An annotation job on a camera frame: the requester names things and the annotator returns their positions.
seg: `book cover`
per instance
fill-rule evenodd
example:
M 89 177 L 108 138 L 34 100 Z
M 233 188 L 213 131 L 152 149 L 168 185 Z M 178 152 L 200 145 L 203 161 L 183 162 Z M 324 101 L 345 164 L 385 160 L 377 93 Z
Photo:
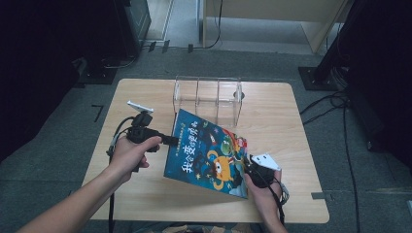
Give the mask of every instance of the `book cover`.
M 164 177 L 247 198 L 246 139 L 183 109 L 173 136 L 179 145 L 169 149 Z

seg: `clear acrylic box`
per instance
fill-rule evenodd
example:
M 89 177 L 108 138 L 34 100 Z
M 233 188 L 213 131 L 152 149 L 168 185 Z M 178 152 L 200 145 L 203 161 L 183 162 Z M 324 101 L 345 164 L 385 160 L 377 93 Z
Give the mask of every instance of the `clear acrylic box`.
M 175 113 L 184 109 L 219 126 L 235 127 L 242 108 L 242 83 L 238 78 L 176 77 Z

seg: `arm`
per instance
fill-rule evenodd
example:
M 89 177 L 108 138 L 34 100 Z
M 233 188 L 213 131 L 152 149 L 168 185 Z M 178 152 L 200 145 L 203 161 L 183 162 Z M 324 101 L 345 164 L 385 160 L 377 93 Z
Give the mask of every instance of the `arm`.
M 145 151 L 158 146 L 161 138 L 152 137 L 136 145 L 126 138 L 118 140 L 110 165 L 78 191 L 31 220 L 18 232 L 77 232 L 123 183 L 141 161 L 149 167 Z
M 275 178 L 280 181 L 282 172 L 275 171 Z M 252 192 L 257 210 L 263 219 L 264 224 L 271 233 L 287 232 L 278 216 L 278 206 L 269 188 L 259 188 L 254 185 L 251 177 L 245 174 L 245 181 L 248 189 Z M 280 197 L 281 188 L 277 183 L 271 185 L 272 189 Z

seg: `book title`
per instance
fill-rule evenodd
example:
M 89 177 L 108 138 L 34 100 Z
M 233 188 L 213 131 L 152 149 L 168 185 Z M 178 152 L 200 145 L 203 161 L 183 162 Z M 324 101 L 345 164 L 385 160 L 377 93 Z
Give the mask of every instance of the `book title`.
M 182 170 L 186 173 L 192 173 L 193 160 L 197 145 L 197 121 L 192 122 L 188 127 L 188 137 L 185 142 L 188 142 L 182 147 L 186 159 L 183 161 Z M 185 125 L 182 123 L 181 136 L 184 135 Z

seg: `gray carpet floor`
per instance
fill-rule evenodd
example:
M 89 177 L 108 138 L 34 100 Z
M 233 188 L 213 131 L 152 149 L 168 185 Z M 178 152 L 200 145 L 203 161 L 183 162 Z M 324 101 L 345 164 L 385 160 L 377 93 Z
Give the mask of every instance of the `gray carpet floor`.
M 105 115 L 121 79 L 174 79 L 177 75 L 239 77 L 243 82 L 290 83 L 299 110 L 331 92 L 307 91 L 298 66 L 317 66 L 318 55 L 270 52 L 161 49 L 143 50 L 130 66 L 118 69 L 111 85 L 73 88 L 31 142 L 0 165 L 0 232 L 24 223 L 78 189 L 86 174 Z M 330 108 L 325 101 L 302 121 Z M 389 153 L 370 152 L 352 109 L 346 110 L 350 160 L 345 153 L 343 112 L 333 111 L 306 124 L 305 132 L 326 195 L 325 224 L 287 224 L 290 232 L 357 232 L 356 181 L 360 232 L 411 232 L 409 169 Z M 115 232 L 132 232 L 146 222 L 117 222 Z M 107 232 L 107 222 L 91 220 L 83 232 Z

